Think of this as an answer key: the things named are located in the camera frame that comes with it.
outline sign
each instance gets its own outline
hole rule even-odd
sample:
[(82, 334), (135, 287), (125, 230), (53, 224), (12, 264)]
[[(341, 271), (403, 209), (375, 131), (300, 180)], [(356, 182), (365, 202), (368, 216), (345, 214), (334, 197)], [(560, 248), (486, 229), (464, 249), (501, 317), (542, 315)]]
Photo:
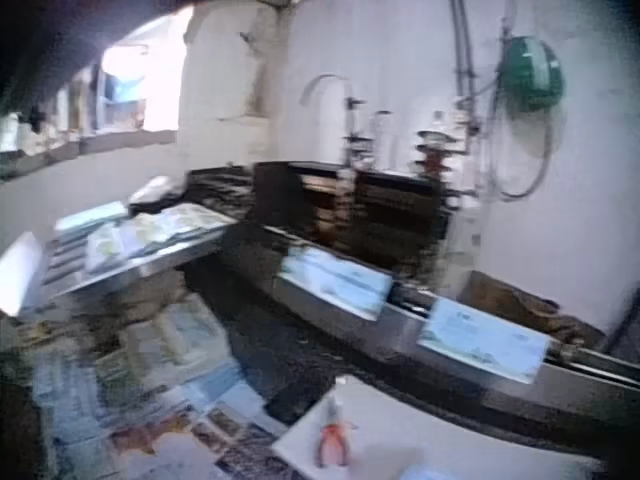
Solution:
[(313, 247), (291, 247), (279, 276), (360, 318), (375, 321), (393, 283), (390, 275)]
[(418, 344), (496, 375), (533, 383), (544, 361), (549, 337), (439, 298)]

